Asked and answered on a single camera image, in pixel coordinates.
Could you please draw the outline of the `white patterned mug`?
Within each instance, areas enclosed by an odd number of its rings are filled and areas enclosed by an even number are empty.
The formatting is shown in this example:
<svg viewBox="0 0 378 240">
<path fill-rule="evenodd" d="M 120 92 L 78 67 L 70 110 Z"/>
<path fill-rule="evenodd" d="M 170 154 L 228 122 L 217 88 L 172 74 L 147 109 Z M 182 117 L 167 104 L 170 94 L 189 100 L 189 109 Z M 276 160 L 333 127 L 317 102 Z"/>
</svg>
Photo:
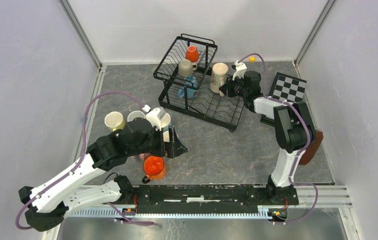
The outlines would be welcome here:
<svg viewBox="0 0 378 240">
<path fill-rule="evenodd" d="M 219 94 L 221 97 L 224 96 L 224 93 L 219 88 L 226 83 L 227 73 L 228 65 L 225 63 L 218 62 L 212 67 L 212 80 L 209 87 L 213 93 Z"/>
</svg>

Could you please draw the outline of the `light blue faceted mug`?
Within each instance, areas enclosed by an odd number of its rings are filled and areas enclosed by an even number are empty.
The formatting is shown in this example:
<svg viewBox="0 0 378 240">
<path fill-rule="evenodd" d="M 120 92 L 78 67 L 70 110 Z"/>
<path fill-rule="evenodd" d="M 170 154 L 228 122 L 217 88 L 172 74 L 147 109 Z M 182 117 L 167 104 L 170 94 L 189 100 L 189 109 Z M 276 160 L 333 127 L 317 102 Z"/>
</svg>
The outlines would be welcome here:
<svg viewBox="0 0 378 240">
<path fill-rule="evenodd" d="M 165 113 L 161 118 L 160 123 L 163 132 L 167 132 L 169 130 L 169 126 L 171 125 L 171 116 L 168 113 Z"/>
</svg>

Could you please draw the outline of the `salmon floral mug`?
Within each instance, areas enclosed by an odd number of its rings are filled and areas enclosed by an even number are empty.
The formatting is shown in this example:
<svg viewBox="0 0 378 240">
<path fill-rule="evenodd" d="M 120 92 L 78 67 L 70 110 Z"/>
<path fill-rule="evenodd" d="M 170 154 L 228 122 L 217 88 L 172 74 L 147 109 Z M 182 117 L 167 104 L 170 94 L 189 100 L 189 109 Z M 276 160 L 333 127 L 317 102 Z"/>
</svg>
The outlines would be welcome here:
<svg viewBox="0 0 378 240">
<path fill-rule="evenodd" d="M 143 111 L 141 110 L 135 110 L 135 111 L 132 111 L 128 114 L 127 116 L 127 122 L 131 122 L 135 119 L 145 119 L 146 118 L 146 115 Z"/>
</svg>

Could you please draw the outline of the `yellow-green faceted mug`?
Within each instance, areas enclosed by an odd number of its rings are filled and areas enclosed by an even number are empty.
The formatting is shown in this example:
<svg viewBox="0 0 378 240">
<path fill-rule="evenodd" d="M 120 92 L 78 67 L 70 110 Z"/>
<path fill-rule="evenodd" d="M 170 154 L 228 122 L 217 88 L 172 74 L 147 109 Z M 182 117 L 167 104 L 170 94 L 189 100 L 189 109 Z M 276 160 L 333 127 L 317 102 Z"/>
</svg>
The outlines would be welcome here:
<svg viewBox="0 0 378 240">
<path fill-rule="evenodd" d="M 126 125 L 126 120 L 118 111 L 108 113 L 104 118 L 104 124 L 111 131 L 122 130 Z"/>
</svg>

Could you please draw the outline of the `yellow mug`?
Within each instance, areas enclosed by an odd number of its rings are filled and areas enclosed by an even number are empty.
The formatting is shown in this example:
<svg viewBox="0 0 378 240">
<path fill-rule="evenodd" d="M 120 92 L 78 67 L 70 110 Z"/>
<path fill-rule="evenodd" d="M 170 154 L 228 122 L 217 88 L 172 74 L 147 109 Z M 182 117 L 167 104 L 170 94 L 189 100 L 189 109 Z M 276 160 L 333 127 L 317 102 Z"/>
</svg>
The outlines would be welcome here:
<svg viewBox="0 0 378 240">
<path fill-rule="evenodd" d="M 170 142 L 170 134 L 168 130 L 163 131 L 163 141 L 168 143 Z"/>
</svg>

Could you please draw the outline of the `pink speckled mug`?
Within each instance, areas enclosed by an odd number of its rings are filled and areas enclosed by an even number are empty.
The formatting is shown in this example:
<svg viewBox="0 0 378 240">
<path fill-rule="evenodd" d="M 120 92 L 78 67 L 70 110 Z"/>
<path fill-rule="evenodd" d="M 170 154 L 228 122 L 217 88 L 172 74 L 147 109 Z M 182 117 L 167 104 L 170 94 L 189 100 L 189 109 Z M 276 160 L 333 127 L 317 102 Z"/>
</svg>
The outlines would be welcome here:
<svg viewBox="0 0 378 240">
<path fill-rule="evenodd" d="M 139 154 L 139 158 L 144 161 L 151 155 L 152 155 L 151 153 L 142 153 L 142 154 Z"/>
</svg>

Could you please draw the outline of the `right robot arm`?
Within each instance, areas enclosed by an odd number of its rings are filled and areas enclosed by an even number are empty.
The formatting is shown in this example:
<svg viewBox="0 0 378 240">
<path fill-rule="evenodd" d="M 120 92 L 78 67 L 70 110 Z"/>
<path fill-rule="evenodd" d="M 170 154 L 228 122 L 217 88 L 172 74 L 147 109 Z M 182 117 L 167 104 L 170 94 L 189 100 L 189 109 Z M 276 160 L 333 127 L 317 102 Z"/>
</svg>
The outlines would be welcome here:
<svg viewBox="0 0 378 240">
<path fill-rule="evenodd" d="M 305 102 L 290 103 L 267 96 L 261 91 L 260 80 L 260 73 L 255 71 L 234 74 L 219 91 L 227 97 L 241 97 L 248 110 L 274 120 L 280 150 L 274 171 L 268 178 L 265 196 L 270 203 L 278 204 L 293 194 L 293 175 L 300 158 L 315 140 L 314 126 Z"/>
</svg>

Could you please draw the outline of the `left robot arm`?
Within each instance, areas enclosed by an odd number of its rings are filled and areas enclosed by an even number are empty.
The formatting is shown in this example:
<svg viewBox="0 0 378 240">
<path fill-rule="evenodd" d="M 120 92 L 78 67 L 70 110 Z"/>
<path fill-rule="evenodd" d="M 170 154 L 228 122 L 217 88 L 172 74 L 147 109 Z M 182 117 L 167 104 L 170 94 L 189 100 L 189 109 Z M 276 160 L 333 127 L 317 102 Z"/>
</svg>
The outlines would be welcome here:
<svg viewBox="0 0 378 240">
<path fill-rule="evenodd" d="M 173 159 L 187 151 L 173 126 L 162 129 L 144 118 L 136 118 L 123 129 L 98 138 L 77 162 L 48 182 L 38 187 L 22 187 L 19 196 L 24 207 L 16 217 L 16 226 L 44 232 L 81 209 L 103 203 L 127 204 L 133 199 L 134 190 L 124 175 L 92 189 L 79 188 L 125 164 L 128 157 L 151 154 Z"/>
</svg>

